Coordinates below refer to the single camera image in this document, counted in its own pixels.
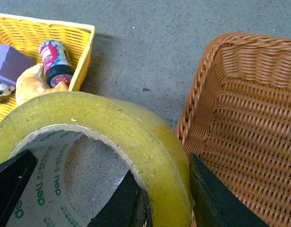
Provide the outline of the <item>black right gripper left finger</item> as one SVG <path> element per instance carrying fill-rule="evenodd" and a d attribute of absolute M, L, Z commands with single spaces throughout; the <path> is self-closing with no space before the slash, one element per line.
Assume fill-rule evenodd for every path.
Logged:
<path fill-rule="evenodd" d="M 88 223 L 89 227 L 151 227 L 149 195 L 128 171 L 107 204 Z"/>

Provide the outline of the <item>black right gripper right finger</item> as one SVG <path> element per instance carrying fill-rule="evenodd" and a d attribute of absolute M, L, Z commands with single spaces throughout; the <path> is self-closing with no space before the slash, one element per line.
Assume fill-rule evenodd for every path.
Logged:
<path fill-rule="evenodd" d="M 190 186 L 198 227 L 266 227 L 200 160 L 189 157 Z"/>

